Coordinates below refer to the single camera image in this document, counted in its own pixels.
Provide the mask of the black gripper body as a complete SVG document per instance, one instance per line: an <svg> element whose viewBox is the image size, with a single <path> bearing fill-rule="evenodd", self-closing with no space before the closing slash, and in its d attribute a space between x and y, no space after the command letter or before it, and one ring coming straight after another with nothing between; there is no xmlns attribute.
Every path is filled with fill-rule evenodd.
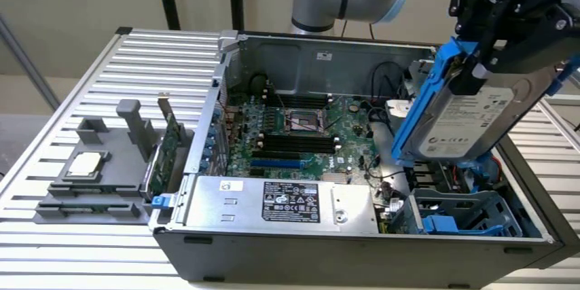
<svg viewBox="0 0 580 290"><path fill-rule="evenodd" d="M563 0L451 0L469 68L530 73L579 54L579 6Z"/></svg>

